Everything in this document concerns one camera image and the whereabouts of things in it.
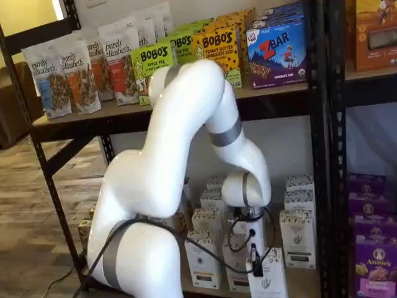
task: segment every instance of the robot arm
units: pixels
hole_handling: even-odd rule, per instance
[[[160,218],[175,214],[190,143],[203,124],[217,155],[238,167],[223,186],[226,204],[262,207],[270,201],[265,159],[246,139],[233,90],[215,62],[161,68],[151,78],[149,95],[154,109],[144,147],[121,152],[105,173],[89,237],[89,267],[123,221],[136,213]],[[176,239],[143,223],[118,233],[93,276],[137,298],[160,298],[165,292],[182,297]]]

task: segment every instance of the gray band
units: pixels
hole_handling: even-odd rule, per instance
[[[113,229],[110,231],[108,238],[111,236],[113,231],[119,227],[123,222],[119,222],[117,225],[113,227]],[[104,269],[104,275],[106,278],[106,281],[115,289],[118,289],[121,291],[120,285],[118,284],[117,280],[117,272],[116,272],[116,258],[117,258],[117,251],[118,247],[120,245],[120,242],[127,231],[127,229],[130,226],[127,226],[123,228],[121,231],[119,231],[116,236],[114,236],[113,240],[110,242],[109,246],[106,248],[104,257],[102,260],[103,263],[103,269]]]
[[[241,134],[243,125],[241,123],[240,117],[237,118],[233,126],[221,133],[210,133],[211,142],[216,147],[225,147],[232,144],[238,136]]]
[[[246,207],[249,207],[248,205],[248,199],[247,199],[247,180],[248,180],[248,172],[245,172],[243,174],[243,201],[244,201],[244,205]]]
[[[167,86],[169,85],[169,83],[171,83],[172,80],[178,75],[178,72],[181,67],[182,67],[182,65],[178,64],[176,66],[171,67],[168,70],[168,72],[166,74],[166,79],[164,80],[164,89],[166,89]]]

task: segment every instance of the brown couch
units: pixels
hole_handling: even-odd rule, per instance
[[[43,115],[43,106],[37,96],[33,77],[26,62],[15,64],[22,90],[27,98],[27,107],[32,121]],[[29,132],[22,111],[17,102],[17,94],[11,83],[8,69],[0,69],[0,148],[9,148]]]

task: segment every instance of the purely elizabeth granola bag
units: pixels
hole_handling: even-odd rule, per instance
[[[79,114],[100,110],[87,42],[70,34],[54,40],[53,48],[60,59]]]
[[[131,51],[139,48],[138,31],[131,24],[113,23],[99,28],[99,37],[104,47],[107,65],[117,104],[136,104],[138,93],[131,61]]]
[[[22,49],[49,119],[71,113],[71,90],[51,42]]]
[[[99,100],[110,101],[114,99],[115,95],[112,82],[110,81],[110,73],[107,68],[104,48],[99,38],[98,30],[76,30],[73,31],[73,34],[76,34],[78,39],[87,42]]]

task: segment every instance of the green bobo's box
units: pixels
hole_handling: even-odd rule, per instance
[[[148,47],[137,48],[131,52],[139,103],[143,106],[149,102],[149,81],[151,75],[159,68],[177,64],[174,42],[168,40]]]
[[[192,51],[193,34],[193,29],[185,29],[172,32],[163,38],[164,41],[168,40],[174,43],[178,64],[190,63],[196,60]]]

